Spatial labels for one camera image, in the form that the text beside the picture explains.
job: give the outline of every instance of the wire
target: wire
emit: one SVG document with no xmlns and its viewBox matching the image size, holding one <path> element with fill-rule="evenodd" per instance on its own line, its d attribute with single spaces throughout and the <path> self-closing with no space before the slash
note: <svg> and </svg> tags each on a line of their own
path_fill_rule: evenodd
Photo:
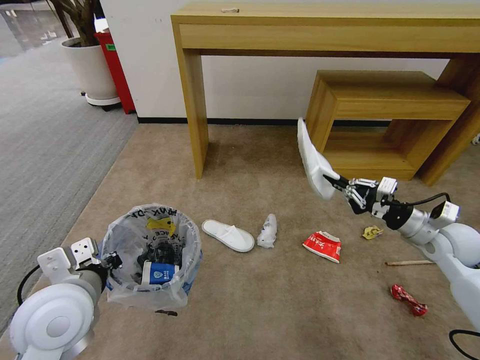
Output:
<svg viewBox="0 0 480 360">
<path fill-rule="evenodd" d="M 18 289 L 16 291 L 16 300 L 18 301 L 18 306 L 22 305 L 24 303 L 22 299 L 22 290 L 24 289 L 24 285 L 29 279 L 29 277 L 36 272 L 38 269 L 40 269 L 40 265 L 35 266 L 32 270 L 30 270 L 22 279 L 20 282 L 20 285 L 18 285 Z"/>
<path fill-rule="evenodd" d="M 446 200 L 450 202 L 450 195 L 447 192 L 441 192 L 438 193 L 437 195 L 433 195 L 431 197 L 428 197 L 426 199 L 420 200 L 420 201 L 415 201 L 415 202 L 400 202 L 400 203 L 394 203 L 392 201 L 385 201 L 385 204 L 387 205 L 394 205 L 394 206 L 415 206 L 415 205 L 421 205 L 421 204 L 426 204 L 429 203 L 435 199 L 441 198 L 442 196 L 445 196 Z"/>
<path fill-rule="evenodd" d="M 472 355 L 467 354 L 465 351 L 463 351 L 460 348 L 460 346 L 454 340 L 454 335 L 456 334 L 464 334 L 464 335 L 472 335 L 472 336 L 480 337 L 480 332 L 455 329 L 448 333 L 448 338 L 450 339 L 451 344 L 455 347 L 455 349 L 457 349 L 460 352 L 460 354 L 462 354 L 466 358 L 469 358 L 470 360 L 479 360 L 477 357 L 473 357 Z"/>
</svg>

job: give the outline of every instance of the plant pot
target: plant pot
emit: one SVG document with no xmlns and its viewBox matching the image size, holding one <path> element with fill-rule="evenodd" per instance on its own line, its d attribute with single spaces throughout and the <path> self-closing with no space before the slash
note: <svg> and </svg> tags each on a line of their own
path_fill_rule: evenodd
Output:
<svg viewBox="0 0 480 360">
<path fill-rule="evenodd" d="M 112 75 L 100 45 L 75 46 L 80 39 L 70 38 L 61 43 L 70 61 L 86 101 L 92 105 L 107 106 L 120 102 Z"/>
</svg>

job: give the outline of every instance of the carpet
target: carpet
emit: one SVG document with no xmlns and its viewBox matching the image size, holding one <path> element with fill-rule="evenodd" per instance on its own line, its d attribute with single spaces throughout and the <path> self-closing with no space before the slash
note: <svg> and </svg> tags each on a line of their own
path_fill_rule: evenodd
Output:
<svg viewBox="0 0 480 360">
<path fill-rule="evenodd" d="M 57 247 L 135 130 L 87 104 L 60 40 L 0 64 L 0 329 L 36 258 Z M 40 272 L 28 282 L 27 294 Z"/>
<path fill-rule="evenodd" d="M 195 179 L 188 127 L 140 124 L 65 239 L 101 241 L 108 225 L 134 205 L 171 205 L 197 225 L 235 224 L 256 237 L 269 213 L 278 220 L 273 249 L 238 253 L 201 233 L 203 261 L 178 317 L 107 303 L 103 294 L 93 359 L 460 359 L 451 329 L 472 329 L 435 265 L 421 260 L 397 232 L 368 214 L 354 215 L 340 193 L 322 202 L 305 177 L 294 126 L 209 125 L 203 178 Z M 416 201 L 449 192 L 459 222 L 480 229 L 480 148 L 471 146 L 433 187 L 401 181 L 397 198 Z M 421 206 L 429 210 L 435 203 Z M 385 233 L 361 237 L 366 226 Z M 314 231 L 342 241 L 340 264 L 302 247 Z M 392 298 L 399 283 L 428 305 L 424 317 Z M 42 279 L 36 289 L 48 284 Z M 480 355 L 477 339 L 459 337 Z M 10 360 L 8 337 L 0 360 Z"/>
</svg>

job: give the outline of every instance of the wooden stool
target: wooden stool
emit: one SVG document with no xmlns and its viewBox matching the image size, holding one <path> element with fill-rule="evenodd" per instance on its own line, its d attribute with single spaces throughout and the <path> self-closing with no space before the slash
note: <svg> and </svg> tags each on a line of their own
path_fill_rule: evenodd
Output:
<svg viewBox="0 0 480 360">
<path fill-rule="evenodd" d="M 316 74 L 306 126 L 316 149 L 347 178 L 410 180 L 470 103 L 421 71 Z M 331 132 L 335 119 L 393 119 Z"/>
</svg>

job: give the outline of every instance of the tiled floor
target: tiled floor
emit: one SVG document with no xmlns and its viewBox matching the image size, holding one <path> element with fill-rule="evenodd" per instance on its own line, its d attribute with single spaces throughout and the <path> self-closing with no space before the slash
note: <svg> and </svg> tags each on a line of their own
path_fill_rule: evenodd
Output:
<svg viewBox="0 0 480 360">
<path fill-rule="evenodd" d="M 66 35 L 46 1 L 3 4 L 0 14 L 0 65 L 24 51 Z"/>
</svg>

